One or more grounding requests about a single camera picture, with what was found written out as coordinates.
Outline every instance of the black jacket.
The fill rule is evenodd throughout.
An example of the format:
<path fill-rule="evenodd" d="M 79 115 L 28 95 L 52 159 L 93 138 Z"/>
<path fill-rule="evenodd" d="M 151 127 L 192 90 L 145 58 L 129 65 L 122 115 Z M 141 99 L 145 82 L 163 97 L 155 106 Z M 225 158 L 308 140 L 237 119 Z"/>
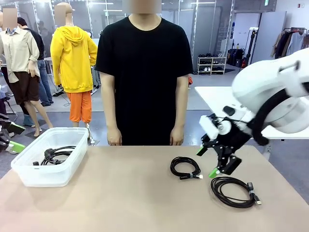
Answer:
<path fill-rule="evenodd" d="M 24 30 L 30 31 L 32 36 L 35 39 L 35 42 L 37 42 L 37 46 L 38 46 L 39 51 L 40 51 L 40 56 L 39 56 L 38 60 L 44 59 L 44 43 L 43 43 L 42 37 L 39 35 L 39 33 L 37 33 L 34 30 L 31 30 L 30 28 L 24 28 Z"/>

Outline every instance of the hanging clothes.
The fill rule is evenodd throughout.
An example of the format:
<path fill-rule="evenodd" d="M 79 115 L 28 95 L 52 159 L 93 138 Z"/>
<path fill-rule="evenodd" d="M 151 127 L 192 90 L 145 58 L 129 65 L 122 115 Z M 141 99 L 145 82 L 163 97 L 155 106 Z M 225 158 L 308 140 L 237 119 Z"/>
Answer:
<path fill-rule="evenodd" d="M 287 52 L 288 47 L 289 47 L 290 42 L 291 42 L 291 38 L 292 38 L 292 33 L 290 33 L 290 35 L 289 35 L 289 38 L 288 38 L 288 40 L 287 40 L 287 42 L 286 42 L 286 44 L 285 44 L 285 46 L 284 46 L 284 49 L 283 49 L 283 52 L 282 52 L 282 56 L 281 56 L 281 57 L 285 57 L 285 56 L 286 56 L 286 52 Z"/>
<path fill-rule="evenodd" d="M 308 48 L 308 47 L 309 47 L 309 35 L 306 35 L 304 37 L 303 49 Z"/>
<path fill-rule="evenodd" d="M 281 58 L 282 57 L 282 53 L 283 53 L 283 50 L 284 50 L 284 47 L 290 37 L 290 35 L 292 34 L 293 32 L 285 32 L 279 43 L 278 43 L 278 46 L 277 46 L 277 49 L 276 49 L 276 55 L 275 55 L 275 59 L 278 59 L 278 58 Z"/>
<path fill-rule="evenodd" d="M 284 31 L 281 32 L 278 37 L 277 37 L 277 40 L 275 42 L 275 44 L 273 45 L 273 49 L 272 49 L 272 52 L 271 52 L 271 57 L 274 57 L 274 55 L 276 54 L 276 50 L 277 50 L 277 47 L 278 47 L 278 43 L 282 37 L 282 35 L 284 35 Z"/>
<path fill-rule="evenodd" d="M 294 52 L 297 52 L 302 49 L 303 42 L 304 42 L 304 34 L 299 33 L 293 33 L 291 37 L 291 42 L 289 44 L 288 50 L 286 52 L 286 55 L 289 56 L 293 54 Z"/>

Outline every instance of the usb cable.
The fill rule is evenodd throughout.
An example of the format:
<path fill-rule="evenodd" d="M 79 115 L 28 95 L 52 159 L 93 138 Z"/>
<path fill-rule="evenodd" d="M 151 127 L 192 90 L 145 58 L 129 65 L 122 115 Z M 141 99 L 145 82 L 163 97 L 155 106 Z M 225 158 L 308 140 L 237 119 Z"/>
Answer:
<path fill-rule="evenodd" d="M 249 200 L 241 200 L 241 199 L 236 199 L 236 198 L 225 196 L 222 192 L 222 186 L 224 186 L 226 184 L 236 184 L 236 185 L 243 187 L 244 189 L 246 189 L 248 191 L 250 199 Z M 258 198 L 258 196 L 255 194 L 255 192 L 253 190 L 253 184 L 251 182 L 249 182 L 248 184 L 245 184 L 241 180 L 238 180 L 238 179 L 233 178 L 233 177 L 226 176 L 226 177 L 214 178 L 211 181 L 211 190 L 213 191 L 214 195 L 217 198 L 219 198 L 220 201 L 222 201 L 224 204 L 229 205 L 229 206 L 234 207 L 234 208 L 245 209 L 245 208 L 252 207 L 254 205 L 254 203 L 256 203 L 258 205 L 262 204 L 260 199 Z"/>
<path fill-rule="evenodd" d="M 195 167 L 195 170 L 191 173 L 180 173 L 176 171 L 175 166 L 179 163 L 190 163 Z M 170 163 L 170 171 L 176 175 L 179 176 L 180 180 L 185 180 L 185 179 L 190 179 L 190 178 L 195 178 L 195 179 L 203 179 L 203 175 L 199 175 L 201 170 L 198 166 L 198 164 L 189 157 L 176 157 L 172 160 Z"/>

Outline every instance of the hand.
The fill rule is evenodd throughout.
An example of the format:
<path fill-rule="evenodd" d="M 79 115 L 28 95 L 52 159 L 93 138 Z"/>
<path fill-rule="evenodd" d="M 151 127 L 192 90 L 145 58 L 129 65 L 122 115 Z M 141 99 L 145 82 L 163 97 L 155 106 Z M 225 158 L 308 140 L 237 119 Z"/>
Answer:
<path fill-rule="evenodd" d="M 29 60 L 28 62 L 28 73 L 30 73 L 31 77 L 35 76 L 35 65 L 32 60 Z"/>
<path fill-rule="evenodd" d="M 107 129 L 107 142 L 110 146 L 121 146 L 122 136 L 117 127 Z"/>
<path fill-rule="evenodd" d="M 183 144 L 183 127 L 174 127 L 170 133 L 169 145 L 180 146 Z"/>

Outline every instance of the translucent plastic bin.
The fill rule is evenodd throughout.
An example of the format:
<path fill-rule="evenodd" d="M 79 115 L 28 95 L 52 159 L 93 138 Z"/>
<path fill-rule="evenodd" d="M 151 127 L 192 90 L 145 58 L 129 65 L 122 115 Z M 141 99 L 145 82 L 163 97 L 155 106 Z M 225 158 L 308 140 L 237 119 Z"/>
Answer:
<path fill-rule="evenodd" d="M 87 151 L 88 130 L 86 128 L 51 128 L 40 135 L 11 162 L 27 187 L 62 187 L 68 184 Z M 63 146 L 76 146 L 66 161 L 59 165 L 33 166 L 41 164 L 44 151 Z"/>

